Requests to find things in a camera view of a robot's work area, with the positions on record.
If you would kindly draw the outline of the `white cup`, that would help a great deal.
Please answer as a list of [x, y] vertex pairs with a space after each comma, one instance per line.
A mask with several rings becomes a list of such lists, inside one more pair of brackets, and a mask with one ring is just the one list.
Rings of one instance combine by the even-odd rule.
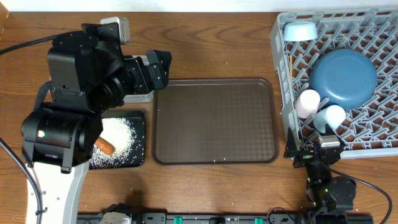
[[307, 119], [318, 111], [320, 95], [315, 90], [305, 90], [295, 100], [294, 108], [299, 118]]

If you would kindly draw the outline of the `dark blue plate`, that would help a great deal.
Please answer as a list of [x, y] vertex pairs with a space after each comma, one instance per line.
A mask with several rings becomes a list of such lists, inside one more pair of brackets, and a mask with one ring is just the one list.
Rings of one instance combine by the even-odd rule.
[[352, 110], [373, 96], [377, 86], [376, 68], [370, 59], [355, 50], [333, 50], [316, 61], [309, 86], [321, 99], [328, 99], [327, 105]]

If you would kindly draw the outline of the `light blue cup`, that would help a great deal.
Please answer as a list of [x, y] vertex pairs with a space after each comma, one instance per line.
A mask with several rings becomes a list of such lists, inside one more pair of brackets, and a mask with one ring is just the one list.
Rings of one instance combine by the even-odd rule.
[[345, 110], [338, 105], [331, 105], [315, 115], [313, 125], [318, 132], [326, 133], [326, 124], [336, 131], [346, 118]]

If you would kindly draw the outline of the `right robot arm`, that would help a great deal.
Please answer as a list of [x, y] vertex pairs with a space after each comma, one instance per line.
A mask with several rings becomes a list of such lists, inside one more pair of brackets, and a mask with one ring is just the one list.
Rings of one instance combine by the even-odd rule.
[[342, 175], [332, 175], [330, 166], [341, 159], [344, 145], [329, 125], [325, 131], [312, 149], [300, 150], [292, 130], [288, 129], [284, 157], [293, 160], [294, 168], [306, 169], [307, 197], [317, 208], [324, 208], [327, 213], [349, 211], [353, 209], [356, 183]]

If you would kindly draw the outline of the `light blue bowl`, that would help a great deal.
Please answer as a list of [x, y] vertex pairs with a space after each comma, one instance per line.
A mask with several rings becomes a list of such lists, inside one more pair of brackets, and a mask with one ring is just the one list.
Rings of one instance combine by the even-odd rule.
[[298, 21], [286, 24], [283, 30], [283, 36], [285, 41], [305, 41], [316, 39], [318, 37], [318, 32], [314, 22]]

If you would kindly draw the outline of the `orange carrot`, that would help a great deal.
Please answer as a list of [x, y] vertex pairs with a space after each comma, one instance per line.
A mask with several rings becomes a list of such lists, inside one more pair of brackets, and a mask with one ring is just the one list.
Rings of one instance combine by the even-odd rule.
[[106, 155], [112, 155], [115, 152], [114, 146], [101, 137], [96, 140], [95, 146]]

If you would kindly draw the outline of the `wooden chopstick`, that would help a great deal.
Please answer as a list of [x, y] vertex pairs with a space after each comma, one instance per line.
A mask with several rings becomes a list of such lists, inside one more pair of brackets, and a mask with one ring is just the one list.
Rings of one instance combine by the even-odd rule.
[[293, 55], [289, 55], [289, 75], [290, 81], [293, 79]]

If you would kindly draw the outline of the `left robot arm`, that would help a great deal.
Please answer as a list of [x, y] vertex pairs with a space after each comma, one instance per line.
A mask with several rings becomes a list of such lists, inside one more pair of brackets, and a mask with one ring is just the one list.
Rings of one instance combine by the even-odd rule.
[[27, 223], [75, 223], [102, 114], [122, 106], [127, 95], [167, 86], [171, 53], [125, 56], [121, 47], [128, 41], [129, 24], [119, 17], [53, 39], [50, 80], [21, 127], [25, 168], [33, 180]]

